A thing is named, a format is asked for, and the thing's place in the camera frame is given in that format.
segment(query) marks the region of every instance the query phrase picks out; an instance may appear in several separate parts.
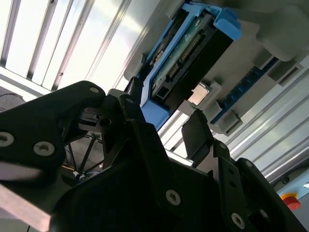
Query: black plastic part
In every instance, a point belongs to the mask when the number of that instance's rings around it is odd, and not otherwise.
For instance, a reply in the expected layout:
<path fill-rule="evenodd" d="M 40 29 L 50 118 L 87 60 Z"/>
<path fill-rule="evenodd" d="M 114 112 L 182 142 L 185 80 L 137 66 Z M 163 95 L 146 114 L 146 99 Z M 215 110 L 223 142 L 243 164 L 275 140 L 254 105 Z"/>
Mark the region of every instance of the black plastic part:
<path fill-rule="evenodd" d="M 213 179 L 219 186 L 221 214 L 225 224 L 232 230 L 239 230 L 231 217 L 232 213 L 236 213 L 246 225 L 246 231 L 255 232 L 256 230 L 249 223 L 239 170 L 230 161 L 227 146 L 215 140 L 212 153 L 205 158 L 201 165 L 204 165 L 204 168 L 212 173 Z"/>
<path fill-rule="evenodd" d="M 182 128 L 188 159 L 197 167 L 209 154 L 213 144 L 213 135 L 207 126 L 207 119 L 202 111 L 195 110 Z"/>
<path fill-rule="evenodd" d="M 80 112 L 100 105 L 104 98 L 101 88 L 83 81 L 2 112 L 1 131 L 13 135 L 14 142 L 0 147 L 0 180 L 36 184 L 54 180 L 66 157 L 65 144 L 85 135 L 76 123 Z M 54 153 L 35 154 L 33 147 L 40 141 L 52 143 Z"/>
<path fill-rule="evenodd" d="M 134 131 L 133 141 L 148 176 L 151 176 L 151 185 L 159 207 L 172 212 L 179 217 L 186 213 L 187 197 L 171 166 L 165 149 L 161 144 L 154 125 L 149 123 L 132 122 Z M 172 189 L 181 195 L 182 203 L 177 207 L 166 200 L 166 191 Z"/>
<path fill-rule="evenodd" d="M 135 119 L 138 121 L 146 122 L 144 115 L 140 109 L 140 104 L 135 102 L 134 99 L 123 94 L 119 97 L 120 108 L 126 122 Z"/>
<path fill-rule="evenodd" d="M 240 170 L 243 185 L 246 187 L 244 188 L 246 202 L 255 202 L 255 204 L 247 204 L 251 207 L 252 216 L 249 219 L 253 225 L 261 224 L 261 221 L 254 220 L 256 219 L 254 216 L 262 209 L 264 211 L 262 220 L 267 227 L 261 231 L 306 231 L 252 162 L 240 158 L 236 161 L 236 167 Z"/>
<path fill-rule="evenodd" d="M 175 80 L 179 79 L 179 82 L 167 95 L 163 106 L 174 112 L 183 100 L 189 99 L 193 94 L 192 89 L 199 84 L 232 42 L 231 38 L 219 30 L 216 30 L 209 41 L 202 42 L 177 73 Z"/>
<path fill-rule="evenodd" d="M 50 232 L 183 231 L 184 227 L 202 228 L 201 223 L 218 219 L 218 215 L 208 210 L 209 220 L 207 217 L 200 220 L 204 215 L 203 198 L 211 198 L 215 192 L 208 191 L 212 181 L 207 175 L 171 164 L 191 200 L 187 212 L 191 212 L 188 218 L 192 219 L 185 220 L 178 230 L 174 228 L 181 223 L 181 218 L 157 206 L 142 164 L 123 160 L 65 194 L 52 215 Z"/>
<path fill-rule="evenodd" d="M 121 149 L 123 149 L 123 147 L 126 145 L 126 142 L 127 142 L 127 136 L 126 135 L 127 134 L 125 134 L 123 131 L 120 132 L 120 136 L 117 138 L 117 140 L 113 144 L 108 155 L 106 155 L 104 157 L 104 161 L 100 162 L 100 163 L 103 164 L 103 166 L 102 166 L 103 170 L 112 166 L 115 163 L 115 161 L 117 160 Z"/>
<path fill-rule="evenodd" d="M 132 77 L 129 84 L 125 88 L 125 92 L 131 96 L 134 102 L 140 104 L 141 93 L 143 89 L 143 80 L 137 77 Z"/>
<path fill-rule="evenodd" d="M 168 75 L 166 76 L 165 81 L 160 86 L 153 89 L 152 99 L 154 99 L 157 103 L 162 103 L 166 100 L 169 93 L 173 90 L 173 88 L 175 88 L 179 80 L 183 77 L 183 74 L 187 72 L 192 62 L 194 62 L 194 60 L 199 56 L 199 53 L 202 51 L 202 49 L 210 41 L 213 34 L 216 32 L 216 30 L 211 27 L 212 24 L 213 17 L 210 14 L 205 15 L 199 23 L 199 27 L 201 30 L 188 45 L 190 51 L 186 49 L 185 52 L 183 52 L 186 53 L 186 56 L 183 57 L 183 55 L 181 55 L 181 57 L 177 60 L 177 66 L 173 65 Z"/>
<path fill-rule="evenodd" d="M 119 99 L 109 94 L 100 107 L 85 109 L 79 118 L 79 128 L 101 133 L 103 154 L 107 155 L 125 124 Z"/>

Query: black cable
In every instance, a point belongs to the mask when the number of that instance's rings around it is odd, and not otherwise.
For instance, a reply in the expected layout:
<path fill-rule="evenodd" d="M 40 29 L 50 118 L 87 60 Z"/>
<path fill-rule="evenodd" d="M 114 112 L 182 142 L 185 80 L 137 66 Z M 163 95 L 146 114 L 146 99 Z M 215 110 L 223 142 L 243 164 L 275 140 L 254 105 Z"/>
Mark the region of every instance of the black cable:
<path fill-rule="evenodd" d="M 4 97 L 4 96 L 7 96 L 7 95 L 12 95 L 12 96 L 18 97 L 18 98 L 20 98 L 21 100 L 23 100 L 24 102 L 26 102 L 21 96 L 19 96 L 19 95 L 16 94 L 16 93 L 5 93 L 5 94 L 0 95 L 0 98 L 1 98 L 1 97 Z"/>
<path fill-rule="evenodd" d="M 74 158 L 74 154 L 73 154 L 73 150 L 72 150 L 72 146 L 71 144 L 68 144 L 69 147 L 69 151 L 70 151 L 70 163 L 73 165 L 74 170 L 77 171 L 77 166 L 76 166 L 76 162 L 75 162 L 75 158 Z"/>
<path fill-rule="evenodd" d="M 87 150 L 86 150 L 85 156 L 84 156 L 84 158 L 83 158 L 82 164 L 81 164 L 81 166 L 80 166 L 79 169 L 78 169 L 78 172 L 79 172 L 80 174 L 83 173 L 84 167 L 85 167 L 85 165 L 86 165 L 86 162 L 87 162 L 87 160 L 88 160 L 88 158 L 89 158 L 91 149 L 92 149 L 93 144 L 95 143 L 96 139 L 97 139 L 96 137 L 93 137 L 93 138 L 91 139 L 91 141 L 90 141 L 90 144 L 89 144 L 89 146 L 88 146 L 88 148 L 87 148 Z"/>
<path fill-rule="evenodd" d="M 96 167 L 100 166 L 102 163 L 104 163 L 104 160 L 102 160 L 101 162 L 99 162 L 99 163 L 93 165 L 91 168 L 87 169 L 87 170 L 84 172 L 84 174 L 87 174 L 89 171 L 91 171 L 91 170 L 95 169 Z"/>

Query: ceiling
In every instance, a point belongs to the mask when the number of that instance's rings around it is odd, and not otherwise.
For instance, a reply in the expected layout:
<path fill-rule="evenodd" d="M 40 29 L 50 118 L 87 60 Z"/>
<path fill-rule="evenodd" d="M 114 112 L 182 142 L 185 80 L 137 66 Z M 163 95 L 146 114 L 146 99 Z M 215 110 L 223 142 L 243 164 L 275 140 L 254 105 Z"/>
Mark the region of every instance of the ceiling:
<path fill-rule="evenodd" d="M 30 101 L 80 80 L 124 90 L 127 63 L 160 0 L 1 0 L 0 86 Z M 226 143 L 233 158 L 253 160 L 265 176 L 307 155 L 309 58 L 285 86 L 275 86 L 242 118 Z M 167 153 L 185 162 L 176 111 L 158 132 Z"/>

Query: metal frame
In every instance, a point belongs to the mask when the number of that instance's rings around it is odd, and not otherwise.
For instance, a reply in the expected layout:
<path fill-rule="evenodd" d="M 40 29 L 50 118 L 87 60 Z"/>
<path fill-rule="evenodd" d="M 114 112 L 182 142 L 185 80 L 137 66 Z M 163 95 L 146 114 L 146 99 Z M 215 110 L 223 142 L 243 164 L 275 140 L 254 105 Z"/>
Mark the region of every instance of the metal frame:
<path fill-rule="evenodd" d="M 51 92 L 2 67 L 0 67 L 0 83 L 1 86 L 22 96 L 26 101 L 36 99 Z"/>
<path fill-rule="evenodd" d="M 20 2 L 21 0 L 13 0 L 12 2 L 9 21 L 8 21 L 7 30 L 5 33 L 5 39 L 4 39 L 1 58 L 0 58 L 0 65 L 3 67 L 5 67 L 6 60 L 9 55 L 10 45 L 11 45 L 11 41 L 13 37 L 15 23 L 17 20 L 17 14 L 18 14 Z"/>
<path fill-rule="evenodd" d="M 70 45 L 69 45 L 69 47 L 68 47 L 68 49 L 66 51 L 66 54 L 65 54 L 65 56 L 63 58 L 61 66 L 59 68 L 58 74 L 57 74 L 57 76 L 55 78 L 52 90 L 56 90 L 58 88 L 58 86 L 59 86 L 59 83 L 61 81 L 62 75 L 63 75 L 63 73 L 65 71 L 66 65 L 67 65 L 67 63 L 68 63 L 68 61 L 70 59 L 70 56 L 71 56 L 74 48 L 75 48 L 75 45 L 76 45 L 76 43 L 78 41 L 78 38 L 79 38 L 79 36 L 80 36 L 80 34 L 81 34 L 82 30 L 83 30 L 83 27 L 84 27 L 85 22 L 86 22 L 86 20 L 88 18 L 88 15 L 89 15 L 89 13 L 91 11 L 91 8 L 93 6 L 94 1 L 95 0 L 87 0 L 85 6 L 83 7 L 83 11 L 82 11 L 82 13 L 81 13 L 81 15 L 79 17 L 79 21 L 77 23 L 77 27 L 75 28 L 73 36 L 72 36 L 72 38 L 70 40 Z"/>
<path fill-rule="evenodd" d="M 35 67 L 29 69 L 29 71 L 33 74 L 31 78 L 32 82 L 37 83 L 38 85 L 42 85 L 44 81 L 64 24 L 73 5 L 73 0 L 66 1 L 66 10 L 61 12 L 62 15 L 57 15 L 59 13 L 59 8 L 61 10 L 62 6 L 60 5 L 60 7 L 58 8 L 58 4 L 56 5 L 55 12 L 50 22 L 51 24 L 49 26 L 49 30 L 47 31 L 47 34 L 45 36 L 44 43 L 42 44 L 41 51 L 39 54 L 37 54 L 38 56 L 36 57 L 36 59 L 38 60 L 35 62 Z"/>
<path fill-rule="evenodd" d="M 215 220 L 219 223 L 211 226 L 217 231 L 278 227 L 305 231 L 250 161 L 231 159 L 228 148 L 212 136 L 200 110 L 183 130 L 186 149 L 198 171 L 170 162 L 155 127 L 145 121 L 134 99 L 117 90 L 105 96 L 98 86 L 84 81 L 1 113 L 1 128 L 6 131 L 2 135 L 15 139 L 9 145 L 0 144 L 2 164 L 9 167 L 1 170 L 0 179 L 6 182 L 0 186 L 0 206 L 40 231 L 84 232 L 106 230 L 107 225 L 113 225 L 112 230 L 116 226 L 118 230 L 128 226 L 159 230 L 164 225 L 183 231 L 205 228 Z M 46 103 L 50 107 L 36 111 Z M 7 123 L 16 115 L 23 115 L 28 123 Z M 85 131 L 101 132 L 103 151 L 112 159 L 104 172 L 70 189 L 57 175 L 65 156 L 63 145 Z M 38 139 L 48 140 L 41 143 L 52 146 L 53 153 L 38 147 L 49 154 L 42 157 L 33 149 L 36 145 L 31 144 Z M 24 181 L 44 185 L 30 188 L 21 184 Z M 253 213 L 258 214 L 256 220 L 249 220 Z"/>
<path fill-rule="evenodd" d="M 9 52 L 10 48 L 10 40 L 12 38 L 13 30 L 14 30 L 14 21 L 17 17 L 18 7 L 20 4 L 20 0 L 14 0 L 11 8 L 10 13 L 10 19 L 7 27 L 7 33 L 5 37 L 5 44 L 4 44 L 4 50 L 3 54 L 1 55 L 1 61 L 2 65 L 5 65 L 5 60 L 7 57 L 7 54 Z M 150 24 L 147 22 L 146 26 L 143 28 L 142 33 L 138 37 L 137 41 L 135 42 L 133 48 L 131 49 L 131 52 L 129 53 L 124 66 L 127 64 L 130 55 L 133 54 L 135 49 L 138 46 L 139 41 L 142 39 L 143 34 L 147 32 L 148 25 Z M 115 33 L 116 30 L 110 31 L 110 36 Z M 107 44 L 102 44 L 102 51 L 106 49 Z M 294 78 L 291 83 L 287 84 L 285 87 L 276 86 L 269 94 L 267 94 L 252 110 L 250 110 L 243 118 L 244 124 L 240 127 L 239 130 L 237 130 L 235 133 L 233 133 L 231 136 L 226 137 L 224 135 L 215 134 L 215 137 L 218 139 L 224 141 L 229 148 L 231 149 L 232 156 L 237 158 L 241 156 L 245 156 L 247 158 L 253 157 L 251 152 L 252 146 L 256 145 L 259 147 L 262 147 L 263 144 L 261 143 L 261 139 L 265 138 L 267 135 L 272 133 L 273 131 L 276 132 L 276 128 L 282 127 L 281 125 L 283 122 L 286 122 L 289 118 L 291 118 L 291 114 L 295 112 L 299 107 L 301 107 L 302 104 L 306 104 L 307 96 L 305 96 L 303 93 L 299 93 L 297 91 L 301 87 L 305 86 L 306 83 L 304 82 L 304 78 L 308 72 L 304 72 L 306 70 L 306 67 L 308 64 L 303 65 L 305 68 L 301 71 L 301 76 L 299 78 Z M 29 82 L 27 80 L 22 80 L 24 78 L 17 76 L 13 73 L 8 75 L 8 70 L 6 70 L 3 75 L 0 75 L 0 82 L 1 83 L 8 83 L 12 89 L 20 89 L 20 91 L 24 94 L 25 97 L 28 97 L 29 99 L 34 99 L 36 97 L 40 97 L 46 93 L 49 93 L 50 91 L 40 87 L 38 85 L 35 85 L 32 82 Z M 285 101 L 285 99 L 291 99 L 293 96 L 295 96 L 297 99 L 295 100 L 295 105 L 291 106 L 286 111 L 280 112 L 278 115 L 276 115 L 275 118 L 274 112 L 276 108 L 280 108 L 276 105 L 283 106 L 283 104 L 290 104 L 293 105 L 294 103 L 290 101 Z M 269 177 L 271 179 L 273 176 L 276 175 L 276 173 L 281 173 L 282 170 L 286 169 L 290 165 L 292 165 L 295 162 L 299 162 L 304 159 L 304 157 L 307 155 L 307 147 L 308 143 L 306 142 L 306 139 L 308 135 L 305 133 L 305 129 L 302 130 L 302 127 L 306 128 L 307 126 L 307 119 L 302 120 L 299 125 L 295 126 L 292 130 L 290 130 L 287 134 L 285 134 L 282 138 L 280 138 L 278 141 L 273 143 L 271 146 L 269 146 L 266 150 L 259 153 L 257 151 L 257 156 L 254 158 L 254 160 L 259 163 L 259 168 L 261 168 L 264 175 Z M 293 141 L 293 145 L 288 148 L 288 150 L 284 150 L 282 153 L 282 156 L 276 157 L 276 159 L 271 160 L 269 163 L 267 160 L 267 157 L 270 157 L 271 154 L 273 154 L 274 151 L 277 151 L 277 148 L 280 147 L 283 143 L 287 143 L 291 138 L 295 138 L 296 140 Z M 175 149 L 177 149 L 178 145 L 180 145 L 182 142 L 182 139 L 175 143 L 175 146 L 172 147 L 172 151 L 174 152 Z"/>
<path fill-rule="evenodd" d="M 147 33 L 149 33 L 149 28 L 155 23 L 156 20 L 158 20 L 158 15 L 161 12 L 162 8 L 165 8 L 166 6 L 166 1 L 161 0 L 158 5 L 156 6 L 154 12 L 150 15 L 149 20 L 147 20 L 146 25 L 144 26 L 143 30 L 140 32 L 137 40 L 135 41 L 131 51 L 129 52 L 127 58 L 125 59 L 124 62 L 124 68 L 122 69 L 116 83 L 114 84 L 113 88 L 116 88 L 116 86 L 119 84 L 121 78 L 123 78 L 124 72 L 125 72 L 125 68 L 126 66 L 129 64 L 132 55 L 137 51 L 141 41 L 143 40 L 143 38 L 145 37 L 145 35 Z"/>
<path fill-rule="evenodd" d="M 49 25 L 52 21 L 55 9 L 56 9 L 56 5 L 58 3 L 58 0 L 54 0 L 54 1 L 50 1 L 48 3 L 47 9 L 46 9 L 46 13 L 45 13 L 45 17 L 41 26 L 41 31 L 37 40 L 37 44 L 35 46 L 34 52 L 33 52 L 33 56 L 32 56 L 32 60 L 28 69 L 28 73 L 27 73 L 27 79 L 32 79 L 33 74 L 34 74 L 34 70 L 35 67 L 38 63 L 38 59 L 40 57 L 40 53 L 45 41 L 45 37 L 47 35 L 47 31 L 49 29 Z"/>
<path fill-rule="evenodd" d="M 110 28 L 108 29 L 106 35 L 105 35 L 105 38 L 103 39 L 102 41 L 102 45 L 98 51 L 98 54 L 96 55 L 95 59 L 94 59 L 94 62 L 92 64 L 92 66 L 90 67 L 89 69 L 89 72 L 85 78 L 85 80 L 90 80 L 91 77 L 93 76 L 102 56 L 104 55 L 108 45 L 110 44 L 111 40 L 112 40 L 112 37 L 114 36 L 114 34 L 116 33 L 116 30 L 118 29 L 118 26 L 119 24 L 122 22 L 124 16 L 125 16 L 125 13 L 126 13 L 126 10 L 128 9 L 130 3 L 131 3 L 132 0 L 123 0 L 112 23 L 111 23 L 111 26 Z"/>
<path fill-rule="evenodd" d="M 269 180 L 307 156 L 308 59 L 300 62 L 304 68 L 287 85 L 275 86 L 248 111 L 244 124 L 231 136 L 215 135 L 228 145 L 232 157 L 255 161 Z"/>

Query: light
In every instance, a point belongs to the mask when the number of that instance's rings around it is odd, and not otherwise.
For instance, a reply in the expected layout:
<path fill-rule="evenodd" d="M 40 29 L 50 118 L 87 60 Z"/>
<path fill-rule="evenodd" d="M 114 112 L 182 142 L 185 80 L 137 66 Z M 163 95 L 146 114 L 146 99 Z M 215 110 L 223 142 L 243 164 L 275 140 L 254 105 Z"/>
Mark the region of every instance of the light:
<path fill-rule="evenodd" d="M 22 77 L 28 73 L 48 3 L 48 0 L 20 3 L 5 67 Z"/>
<path fill-rule="evenodd" d="M 165 150 L 165 151 L 166 151 L 166 154 L 168 155 L 168 157 L 170 157 L 171 159 L 176 160 L 179 163 L 182 163 L 182 164 L 190 166 L 190 167 L 193 165 L 193 161 L 192 160 L 184 159 L 184 158 L 176 155 L 173 152 L 170 152 L 170 151 L 167 151 L 167 150 Z"/>
<path fill-rule="evenodd" d="M 188 157 L 184 142 L 182 142 L 174 151 L 177 155 L 186 158 Z"/>
<path fill-rule="evenodd" d="M 165 132 L 161 137 L 162 144 L 165 145 L 166 142 L 178 131 L 181 126 L 186 122 L 189 117 L 185 114 L 181 114 L 178 119 L 171 125 L 171 127 Z"/>
<path fill-rule="evenodd" d="M 12 0 L 1 0 L 0 4 L 0 55 L 2 53 Z"/>
<path fill-rule="evenodd" d="M 71 5 L 69 14 L 62 29 L 62 33 L 59 37 L 56 49 L 43 81 L 43 86 L 47 89 L 52 89 L 54 85 L 60 66 L 63 62 L 63 58 L 65 57 L 85 4 L 86 0 L 74 0 Z"/>
<path fill-rule="evenodd" d="M 171 150 L 183 137 L 182 127 L 180 127 L 176 133 L 169 139 L 169 141 L 164 145 L 165 149 Z"/>
<path fill-rule="evenodd" d="M 37 85 L 36 83 L 31 82 L 30 80 L 27 80 L 19 75 L 17 75 L 16 73 L 13 73 L 3 67 L 0 67 L 0 74 L 4 75 L 5 77 L 13 80 L 16 83 L 19 83 L 21 86 L 25 86 L 26 88 L 29 89 L 28 92 L 31 92 L 31 90 L 33 90 L 34 92 L 38 93 L 39 95 L 45 95 L 50 93 L 51 91 L 43 88 L 42 86 Z"/>
<path fill-rule="evenodd" d="M 21 88 L 18 88 L 18 87 L 14 86 L 14 85 L 12 85 L 12 84 L 10 84 L 10 83 L 4 81 L 4 80 L 1 80 L 1 79 L 0 79 L 0 86 L 3 87 L 3 88 L 5 88 L 5 89 L 7 89 L 7 90 L 9 90 L 9 91 L 11 91 L 11 92 L 13 92 L 13 93 L 18 94 L 18 95 L 21 96 L 26 102 L 31 101 L 31 100 L 37 98 L 36 96 L 30 94 L 29 92 L 24 91 L 24 90 L 22 90 Z"/>
<path fill-rule="evenodd" d="M 209 90 L 203 84 L 198 84 L 195 89 L 193 89 L 193 94 L 188 99 L 189 102 L 199 105 L 200 102 L 206 97 L 209 93 Z"/>
<path fill-rule="evenodd" d="M 159 2 L 159 0 L 130 1 L 117 31 L 88 80 L 106 92 L 114 87 L 117 80 L 123 76 L 130 55 L 133 54 L 141 35 L 143 35 L 144 27 Z"/>
<path fill-rule="evenodd" d="M 46 75 L 48 65 L 54 53 L 57 41 L 60 37 L 63 22 L 67 14 L 68 8 L 71 4 L 71 0 L 58 0 L 53 18 L 50 22 L 44 44 L 41 49 L 38 63 L 34 70 L 32 81 L 41 85 Z"/>
<path fill-rule="evenodd" d="M 129 81 L 126 80 L 126 78 L 123 76 L 120 79 L 119 83 L 116 85 L 115 89 L 124 91 L 128 84 L 129 84 Z"/>
<path fill-rule="evenodd" d="M 122 0 L 95 1 L 73 53 L 63 72 L 59 88 L 84 80 L 90 70 Z M 101 76 L 100 79 L 111 79 Z"/>

